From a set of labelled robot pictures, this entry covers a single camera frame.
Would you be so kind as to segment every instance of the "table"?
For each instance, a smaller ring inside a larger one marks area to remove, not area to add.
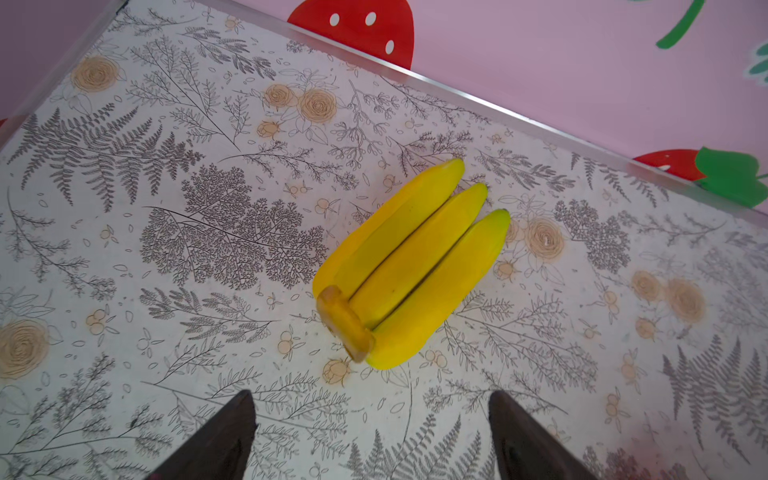
[[[454,157],[511,212],[505,248],[416,357],[356,365],[313,274]],[[12,478],[143,478],[240,389],[247,478],[496,478],[496,389],[599,478],[768,466],[768,234],[578,152],[136,0],[0,159]]]

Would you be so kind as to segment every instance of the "patterned tablecloth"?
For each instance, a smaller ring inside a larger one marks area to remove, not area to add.
[[[504,251],[353,364],[313,274],[453,157]],[[590,158],[189,0],[132,1],[0,158],[8,478],[143,478],[245,388],[247,478],[494,478],[496,389],[599,478],[768,467],[768,233]]]

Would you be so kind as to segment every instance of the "banana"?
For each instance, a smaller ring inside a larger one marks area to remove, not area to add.
[[[504,245],[509,212],[495,210],[467,230],[422,283],[379,326],[367,362],[391,369],[415,355],[488,272]]]
[[[472,225],[488,188],[483,184],[451,197],[371,273],[349,300],[367,329],[375,329],[427,276]]]
[[[320,267],[313,281],[318,298],[330,285],[349,299],[371,272],[442,205],[464,174],[459,159],[417,175],[353,231]]]

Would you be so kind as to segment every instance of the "wall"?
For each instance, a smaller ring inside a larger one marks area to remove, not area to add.
[[[281,19],[301,3],[240,1]],[[692,0],[409,3],[413,71],[628,157],[706,146],[768,172],[768,87],[745,75],[768,43],[764,0],[708,0],[668,49]]]
[[[0,15],[0,118],[12,115],[109,0],[12,0]]]

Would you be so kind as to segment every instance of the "banana bunch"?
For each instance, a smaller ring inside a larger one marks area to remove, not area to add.
[[[451,196],[463,174],[459,159],[425,170],[317,271],[320,317],[355,362],[384,370],[414,356],[496,260],[509,213],[473,225],[488,188]]]

